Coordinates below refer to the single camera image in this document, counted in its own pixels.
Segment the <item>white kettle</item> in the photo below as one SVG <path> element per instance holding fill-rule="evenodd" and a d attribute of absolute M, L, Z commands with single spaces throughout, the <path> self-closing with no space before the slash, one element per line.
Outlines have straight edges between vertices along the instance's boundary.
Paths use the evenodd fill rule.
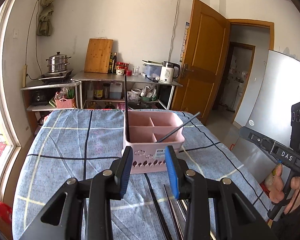
<path fill-rule="evenodd" d="M 172 83 L 174 78 L 180 74 L 180 65 L 168 61 L 162 62 L 160 73 L 160 81 L 164 83 Z"/>

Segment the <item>green curtain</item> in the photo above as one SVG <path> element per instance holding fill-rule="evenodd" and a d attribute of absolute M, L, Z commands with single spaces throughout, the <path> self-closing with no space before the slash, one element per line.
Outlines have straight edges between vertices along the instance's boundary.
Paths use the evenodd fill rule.
<path fill-rule="evenodd" d="M 52 24 L 50 18 L 53 14 L 53 3 L 54 0 L 41 0 L 43 7 L 39 17 L 39 24 L 37 27 L 37 35 L 39 36 L 51 36 Z"/>

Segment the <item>refrigerator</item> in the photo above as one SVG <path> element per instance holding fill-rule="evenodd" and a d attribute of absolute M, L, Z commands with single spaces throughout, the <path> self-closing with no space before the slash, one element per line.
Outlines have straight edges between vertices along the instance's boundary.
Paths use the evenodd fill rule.
<path fill-rule="evenodd" d="M 300 102 L 300 61 L 269 50 L 266 71 L 259 95 L 246 127 L 262 133 L 289 147 L 291 106 Z M 261 183 L 276 163 L 253 143 L 239 138 L 234 155 Z"/>

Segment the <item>utensil holder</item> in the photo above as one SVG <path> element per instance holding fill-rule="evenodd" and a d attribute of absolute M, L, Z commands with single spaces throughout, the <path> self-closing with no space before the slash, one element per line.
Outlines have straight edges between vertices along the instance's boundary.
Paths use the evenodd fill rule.
<path fill-rule="evenodd" d="M 131 146 L 133 162 L 131 174 L 166 171 L 165 147 L 172 145 L 178 152 L 185 141 L 182 128 L 161 143 L 159 139 L 183 124 L 172 112 L 129 111 L 130 142 L 126 137 L 126 112 L 124 112 L 123 149 Z"/>
<path fill-rule="evenodd" d="M 61 98 L 60 100 L 56 99 L 57 108 L 77 108 L 75 97 L 72 99 Z"/>

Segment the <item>blue gripper pad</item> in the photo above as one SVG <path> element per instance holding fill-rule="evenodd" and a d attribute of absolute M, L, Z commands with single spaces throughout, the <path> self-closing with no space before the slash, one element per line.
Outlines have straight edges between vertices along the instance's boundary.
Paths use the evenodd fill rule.
<path fill-rule="evenodd" d="M 130 171 L 133 161 L 133 150 L 130 146 L 126 146 L 124 149 L 120 164 L 123 164 L 122 174 L 120 176 L 120 195 L 123 198 L 124 194 L 127 192 Z"/>
<path fill-rule="evenodd" d="M 176 166 L 178 166 L 178 159 L 171 145 L 166 146 L 165 148 L 165 161 L 172 193 L 174 195 L 174 198 L 178 199 L 180 195 L 178 186 L 178 175 L 176 170 Z"/>

